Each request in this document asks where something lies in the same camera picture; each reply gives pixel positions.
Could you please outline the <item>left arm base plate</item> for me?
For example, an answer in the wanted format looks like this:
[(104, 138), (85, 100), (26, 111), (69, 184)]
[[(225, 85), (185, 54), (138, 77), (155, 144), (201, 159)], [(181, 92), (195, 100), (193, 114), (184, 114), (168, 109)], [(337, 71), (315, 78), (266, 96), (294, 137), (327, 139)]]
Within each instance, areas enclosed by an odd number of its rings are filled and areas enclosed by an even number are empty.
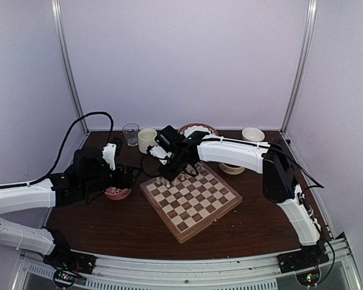
[(92, 274), (96, 263), (96, 256), (68, 249), (54, 249), (51, 254), (44, 255), (43, 259), (53, 268), (75, 274)]

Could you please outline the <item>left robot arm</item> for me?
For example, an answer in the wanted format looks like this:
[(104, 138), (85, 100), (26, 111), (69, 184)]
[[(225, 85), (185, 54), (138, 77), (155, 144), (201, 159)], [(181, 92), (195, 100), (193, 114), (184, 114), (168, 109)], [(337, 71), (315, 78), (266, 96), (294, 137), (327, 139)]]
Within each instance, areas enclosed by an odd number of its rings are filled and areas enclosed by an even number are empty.
[(62, 173), (49, 173), (22, 184), (0, 185), (0, 245), (33, 251), (69, 268), (74, 253), (60, 231), (35, 229), (1, 218), (2, 214), (32, 208), (66, 207), (79, 201), (90, 204), (94, 193), (112, 187), (130, 189), (140, 175), (137, 167), (117, 164), (115, 144), (103, 149), (85, 147), (75, 151), (72, 164)]

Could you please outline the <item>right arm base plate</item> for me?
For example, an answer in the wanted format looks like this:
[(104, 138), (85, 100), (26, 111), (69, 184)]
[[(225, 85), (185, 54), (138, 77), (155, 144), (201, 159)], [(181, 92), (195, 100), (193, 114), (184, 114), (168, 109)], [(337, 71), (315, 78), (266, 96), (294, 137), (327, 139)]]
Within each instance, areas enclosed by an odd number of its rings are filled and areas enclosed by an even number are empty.
[(280, 254), (277, 256), (277, 260), (281, 273), (287, 273), (317, 267), (322, 263), (327, 263), (329, 256), (326, 252), (301, 249), (299, 251)]

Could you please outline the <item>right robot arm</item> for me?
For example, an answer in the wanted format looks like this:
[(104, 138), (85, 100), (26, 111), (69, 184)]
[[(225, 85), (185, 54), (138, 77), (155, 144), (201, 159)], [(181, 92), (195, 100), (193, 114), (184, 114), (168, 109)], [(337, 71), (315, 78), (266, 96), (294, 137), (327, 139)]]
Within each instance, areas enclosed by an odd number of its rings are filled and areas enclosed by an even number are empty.
[(221, 137), (206, 129), (193, 129), (185, 135), (166, 126), (148, 152), (160, 160), (159, 172), (168, 181), (200, 161), (231, 164), (259, 173), (264, 197), (282, 209), (297, 233), (301, 249), (291, 259), (309, 267), (326, 258), (326, 239), (295, 176), (299, 164), (279, 144)]

